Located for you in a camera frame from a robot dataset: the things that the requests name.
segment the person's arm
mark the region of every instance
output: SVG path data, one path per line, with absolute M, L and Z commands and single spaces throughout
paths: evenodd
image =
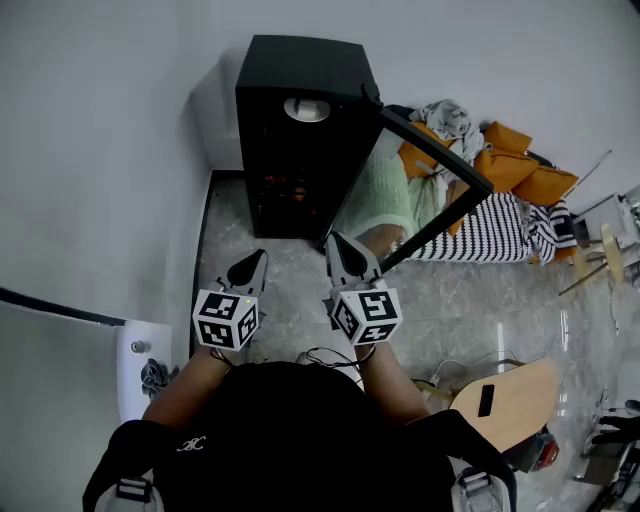
M 234 354 L 225 352 L 225 357 Z M 211 348 L 200 347 L 180 373 L 151 402 L 142 416 L 175 430 L 186 428 L 222 384 L 229 365 L 211 355 Z
M 389 343 L 376 343 L 376 351 L 360 365 L 365 393 L 382 414 L 395 425 L 406 425 L 426 418 L 429 411 L 420 390 L 407 377 Z M 371 347 L 356 347 L 358 359 L 364 359 Z

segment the black and white striped fabric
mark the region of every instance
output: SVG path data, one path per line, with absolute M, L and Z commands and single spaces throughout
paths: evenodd
M 576 240 L 576 231 L 573 227 L 573 219 L 567 208 L 567 203 L 564 199 L 561 199 L 553 206 L 547 209 L 549 213 L 549 219 L 551 219 L 551 225 L 556 232 L 556 248 L 558 249 L 570 249 L 571 247 L 578 247 Z
M 427 242 L 409 259 L 508 263 L 526 261 L 534 252 L 525 236 L 522 202 L 510 193 L 491 194 L 464 216 L 455 237 L 447 231 Z
M 491 194 L 464 217 L 455 237 L 447 231 L 409 259 L 473 263 L 515 263 L 538 255 L 553 261 L 557 248 L 576 247 L 571 215 L 564 200 L 548 208 L 511 193 Z

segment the orange pillow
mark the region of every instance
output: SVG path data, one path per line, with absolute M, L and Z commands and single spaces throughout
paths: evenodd
M 513 193 L 520 199 L 535 205 L 551 206 L 557 203 L 577 181 L 578 177 L 570 172 L 539 165 L 533 174 L 513 189 Z
M 453 186 L 449 185 L 449 191 L 447 193 L 449 197 L 447 199 L 447 204 L 445 205 L 445 208 L 448 208 L 449 205 L 451 205 L 451 203 L 453 203 L 456 199 L 458 199 L 467 190 L 469 190 L 469 185 L 467 185 L 462 180 L 456 180 Z M 456 234 L 458 233 L 458 230 L 460 229 L 460 226 L 462 226 L 463 220 L 464 220 L 464 217 L 462 217 L 461 219 L 458 220 L 458 222 L 456 222 L 455 224 L 452 224 L 447 228 L 447 231 L 449 231 L 449 234 L 451 236 L 456 236 Z
M 448 148 L 455 142 L 454 139 L 442 140 L 434 132 L 432 132 L 425 123 L 420 121 L 413 121 L 411 123 L 418 130 L 424 132 L 432 139 L 437 140 L 444 147 Z M 435 169 L 438 162 L 427 155 L 424 151 L 420 151 L 413 144 L 405 142 L 398 150 L 400 158 L 404 163 L 404 172 L 407 173 L 407 178 L 426 178 L 429 176 L 428 169 Z
M 501 125 L 498 121 L 494 121 L 484 132 L 484 140 L 485 142 L 491 142 L 496 148 L 523 155 L 529 149 L 533 139 L 524 133 L 517 132 Z
M 493 183 L 494 193 L 509 192 L 538 167 L 538 162 L 518 153 L 494 149 L 481 151 L 473 164 L 476 171 Z
M 572 258 L 577 251 L 577 247 L 569 247 L 568 249 L 556 249 L 556 254 L 553 257 L 552 263 L 557 263 L 558 261 Z

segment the open glass door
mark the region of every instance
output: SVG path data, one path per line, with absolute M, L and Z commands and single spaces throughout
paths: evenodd
M 332 229 L 373 252 L 384 273 L 456 225 L 493 186 L 448 149 L 454 140 L 438 141 L 386 107 L 376 119 L 380 135 Z

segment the marble floor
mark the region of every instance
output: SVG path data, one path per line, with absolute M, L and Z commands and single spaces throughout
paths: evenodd
M 241 180 L 217 182 L 206 215 L 201 288 L 213 283 L 239 253 L 258 247 L 269 253 L 267 287 L 261 298 L 268 316 L 251 346 L 251 361 L 294 361 L 301 351 L 315 346 L 353 353 L 346 338 L 331 330 L 321 302 L 331 287 L 321 254 L 301 240 L 254 239 Z M 599 411 L 598 398 L 605 388 L 615 396 L 622 353 L 640 325 L 634 309 L 637 293 L 626 288 L 612 293 L 613 286 L 602 273 L 558 297 L 558 291 L 573 281 L 573 270 L 566 264 L 406 261 L 386 279 L 398 290 L 405 318 L 391 343 L 413 378 L 431 377 L 448 358 L 471 364 L 491 354 L 469 370 L 446 363 L 439 373 L 441 383 L 475 376 L 486 363 L 498 359 L 501 346 L 521 361 L 541 357 L 555 361 L 562 384 L 549 429 L 560 454 L 550 468 L 517 473 L 519 510 L 584 510 L 599 488 L 575 483 L 571 477 L 579 471 L 578 456 Z

